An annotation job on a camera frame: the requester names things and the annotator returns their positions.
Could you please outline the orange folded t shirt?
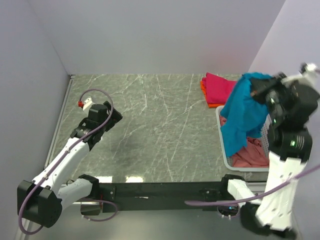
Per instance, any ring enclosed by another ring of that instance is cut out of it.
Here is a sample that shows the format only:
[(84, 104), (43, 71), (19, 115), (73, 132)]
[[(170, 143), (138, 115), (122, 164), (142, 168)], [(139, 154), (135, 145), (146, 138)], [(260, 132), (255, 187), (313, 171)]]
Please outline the orange folded t shirt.
[[(204, 85), (204, 83), (202, 81), (200, 81), (200, 88), (202, 90), (202, 93), (204, 95), (204, 99), (207, 100), (207, 91), (206, 91), (206, 87)], [(219, 106), (223, 106), (224, 104), (223, 103), (208, 103), (207, 102), (207, 105), (209, 108), (217, 108)]]

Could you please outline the magenta folded t shirt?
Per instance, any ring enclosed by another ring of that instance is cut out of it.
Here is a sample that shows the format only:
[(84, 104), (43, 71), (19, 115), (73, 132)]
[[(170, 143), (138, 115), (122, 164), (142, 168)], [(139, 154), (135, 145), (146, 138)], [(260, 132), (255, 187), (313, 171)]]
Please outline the magenta folded t shirt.
[(206, 88), (206, 103), (209, 104), (225, 104), (237, 83), (234, 80), (228, 80), (209, 72), (201, 81)]

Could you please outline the salmon pink t shirt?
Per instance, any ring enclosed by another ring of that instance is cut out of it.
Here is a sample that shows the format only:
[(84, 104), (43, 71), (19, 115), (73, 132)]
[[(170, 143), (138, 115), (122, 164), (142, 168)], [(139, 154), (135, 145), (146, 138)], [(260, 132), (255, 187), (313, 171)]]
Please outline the salmon pink t shirt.
[(265, 155), (261, 130), (262, 118), (251, 119), (241, 115), (219, 115), (225, 155), (232, 159), (234, 168), (267, 168), (269, 158)]

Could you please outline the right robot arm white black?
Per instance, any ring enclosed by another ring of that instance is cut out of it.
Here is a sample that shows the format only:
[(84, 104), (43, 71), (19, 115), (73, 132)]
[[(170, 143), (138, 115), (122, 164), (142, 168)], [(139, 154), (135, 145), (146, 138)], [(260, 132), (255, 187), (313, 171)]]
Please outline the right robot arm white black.
[(265, 191), (254, 198), (240, 176), (225, 176), (221, 194), (240, 209), (242, 225), (258, 234), (294, 239), (292, 207), (298, 180), (309, 160), (313, 140), (306, 123), (318, 108), (315, 88), (318, 69), (308, 65), (297, 75), (245, 73), (220, 111), (226, 122), (220, 130), (227, 157), (244, 147), (248, 137), (259, 138), (266, 118), (268, 177)]

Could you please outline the blue t shirt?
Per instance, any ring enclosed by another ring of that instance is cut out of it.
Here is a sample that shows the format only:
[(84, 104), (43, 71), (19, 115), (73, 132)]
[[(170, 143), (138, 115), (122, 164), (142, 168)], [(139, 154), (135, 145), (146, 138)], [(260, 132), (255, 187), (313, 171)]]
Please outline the blue t shirt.
[(258, 119), (260, 117), (262, 118), (263, 122), (266, 121), (266, 118), (269, 114), (267, 106), (258, 103), (251, 97), (252, 84), (250, 79), (252, 78), (263, 80), (270, 79), (272, 76), (259, 72), (247, 72), (243, 74), (234, 86), (227, 99), (227, 102), (220, 111), (220, 115), (223, 115), (224, 117), (234, 115), (238, 118), (243, 115), (244, 117), (250, 119)]

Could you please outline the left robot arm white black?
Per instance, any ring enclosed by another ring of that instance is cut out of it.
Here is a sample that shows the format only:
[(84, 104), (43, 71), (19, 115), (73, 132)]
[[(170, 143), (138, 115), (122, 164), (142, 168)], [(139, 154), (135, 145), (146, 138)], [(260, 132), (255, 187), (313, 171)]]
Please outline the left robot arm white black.
[(73, 183), (63, 186), (64, 179), (80, 161), (123, 117), (111, 102), (103, 104), (80, 102), (87, 112), (62, 151), (32, 181), (23, 180), (17, 187), (17, 214), (21, 222), (27, 219), (41, 227), (50, 228), (63, 210), (74, 202), (89, 198), (101, 200), (100, 182), (83, 174)]

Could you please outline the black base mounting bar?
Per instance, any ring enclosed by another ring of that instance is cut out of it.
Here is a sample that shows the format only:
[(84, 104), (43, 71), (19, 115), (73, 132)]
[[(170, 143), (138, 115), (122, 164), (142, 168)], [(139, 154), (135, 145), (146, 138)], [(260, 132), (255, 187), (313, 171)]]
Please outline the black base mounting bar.
[(185, 201), (233, 201), (227, 185), (220, 181), (163, 183), (101, 183), (99, 195), (83, 197), (82, 202), (110, 201), (119, 211), (189, 210)]

